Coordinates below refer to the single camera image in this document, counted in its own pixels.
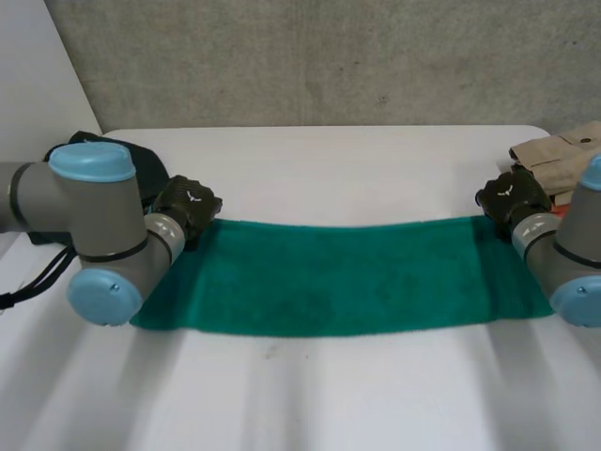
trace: light blue joint cap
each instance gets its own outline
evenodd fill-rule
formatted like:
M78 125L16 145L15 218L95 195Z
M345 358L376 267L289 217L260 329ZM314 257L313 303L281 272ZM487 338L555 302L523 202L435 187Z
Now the light blue joint cap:
M128 279L96 268L81 270L71 278L67 299L80 317L100 326L127 323L143 302L138 288Z
M557 288L549 301L570 324L601 327L601 275L570 280Z
M601 154L595 155L589 162L580 183L590 190L601 191Z
M48 165L65 179L96 183L123 181L135 175L130 152L114 143L68 144L50 154Z

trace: robotic arm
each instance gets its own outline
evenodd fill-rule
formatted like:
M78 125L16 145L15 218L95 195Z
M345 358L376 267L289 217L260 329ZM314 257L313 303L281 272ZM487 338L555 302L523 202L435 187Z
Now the robotic arm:
M577 326L601 327L601 155L582 175L565 217L525 169L476 195L501 238L511 239L553 309Z
M70 233L82 269L67 297L99 325L128 322L222 206L176 176L145 216L130 153L111 143L63 146L47 163L0 163L0 186L0 232Z

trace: folded clothing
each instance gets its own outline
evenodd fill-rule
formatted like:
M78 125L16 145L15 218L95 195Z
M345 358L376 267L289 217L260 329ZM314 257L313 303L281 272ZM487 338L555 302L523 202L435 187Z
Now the folded clothing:
M589 161L601 153L601 122L593 121L559 136L532 139L511 151L545 192L556 196L556 205L569 204Z
M484 216L365 228L215 221L131 323L313 337L551 313Z

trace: black strap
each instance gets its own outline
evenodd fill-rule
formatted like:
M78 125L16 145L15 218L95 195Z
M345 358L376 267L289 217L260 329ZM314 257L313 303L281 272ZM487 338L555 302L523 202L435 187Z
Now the black strap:
M588 258L577 256L576 254L572 254L570 251L561 246L557 241L553 242L553 248L570 260L579 263L580 265L588 266L589 268L595 268L596 270L601 270L601 261L589 260Z
M32 164L33 163L25 163L15 171L15 173L12 175L12 180L10 181L10 189L8 195L8 202L10 205L10 209L12 210L12 214L19 223L19 226L21 226L24 230L29 229L29 224L27 223L27 221L25 221L23 212L19 207L19 182L21 181L21 177L23 176L27 168Z
M528 258L528 253L530 252L530 250L532 249L532 247L539 242L541 239L543 239L544 237L549 237L551 235L554 235L555 232L557 232L557 230L548 230L545 233L541 233L538 237L536 237L534 240L530 241L528 243L528 245L526 246L526 249L524 249L524 261Z
M163 246L165 246L167 254L169 254L169 264L171 265L171 263L173 263L173 253L171 252L171 248L169 247L169 244L167 244L167 241L165 241L161 235L153 230L148 230L148 235L152 235L154 238L159 240Z
M77 257L75 249L66 247L53 258L48 266L25 287L18 289L14 293L0 295L0 310L13 307L16 303L21 303L46 291L54 282L58 280L63 272L69 267L71 261Z
M148 245L148 236L144 240L133 246L131 249L123 252L117 252L116 254L110 254L108 256L86 256L80 254L79 258L88 263L108 263L109 261L122 260L123 258L131 257L136 255L138 252L143 250Z

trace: gray wall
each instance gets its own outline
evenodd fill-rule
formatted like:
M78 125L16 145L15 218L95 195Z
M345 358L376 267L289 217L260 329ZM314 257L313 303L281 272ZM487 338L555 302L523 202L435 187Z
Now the gray wall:
M599 0L46 0L108 132L601 117Z

